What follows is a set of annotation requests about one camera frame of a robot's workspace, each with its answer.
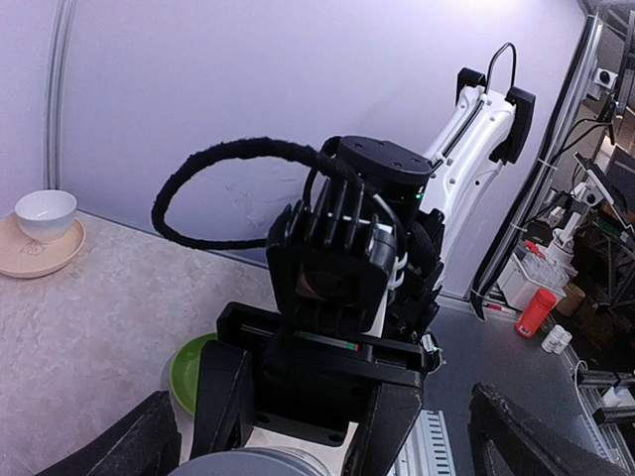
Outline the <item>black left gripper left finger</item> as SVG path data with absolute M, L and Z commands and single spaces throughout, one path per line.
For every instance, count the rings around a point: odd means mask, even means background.
M 156 391 L 85 447 L 43 475 L 168 475 L 180 464 L 182 435 L 168 391 Z

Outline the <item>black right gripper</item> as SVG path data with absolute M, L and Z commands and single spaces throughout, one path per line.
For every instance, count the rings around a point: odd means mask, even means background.
M 222 342 L 210 340 L 200 353 L 191 459 L 245 446 L 254 425 L 340 446 L 357 422 L 341 474 L 385 476 L 441 361 L 430 335 L 418 344 L 329 340 L 239 302 L 225 307 L 217 330 Z

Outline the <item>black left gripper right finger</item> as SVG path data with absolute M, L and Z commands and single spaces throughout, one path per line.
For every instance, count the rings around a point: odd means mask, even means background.
M 626 470 L 561 436 L 495 387 L 471 391 L 470 440 L 476 475 L 625 475 Z

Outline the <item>grey-capped orange pill bottle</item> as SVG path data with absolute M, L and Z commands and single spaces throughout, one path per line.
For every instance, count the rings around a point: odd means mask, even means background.
M 171 472 L 174 476 L 321 476 L 327 467 L 310 453 L 291 447 L 243 447 L 196 457 Z

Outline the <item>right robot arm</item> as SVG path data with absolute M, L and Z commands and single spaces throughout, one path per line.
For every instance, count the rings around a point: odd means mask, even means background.
M 315 158 L 325 182 L 268 232 L 276 310 L 229 305 L 201 351 L 192 458 L 213 455 L 219 475 L 273 473 L 267 458 L 233 454 L 261 426 L 346 445 L 346 475 L 388 472 L 439 356 L 427 328 L 444 261 L 489 183 L 519 157 L 534 104 L 464 69 L 454 111 L 423 155 L 361 136 L 320 151 L 270 140 L 220 147 L 234 158 Z

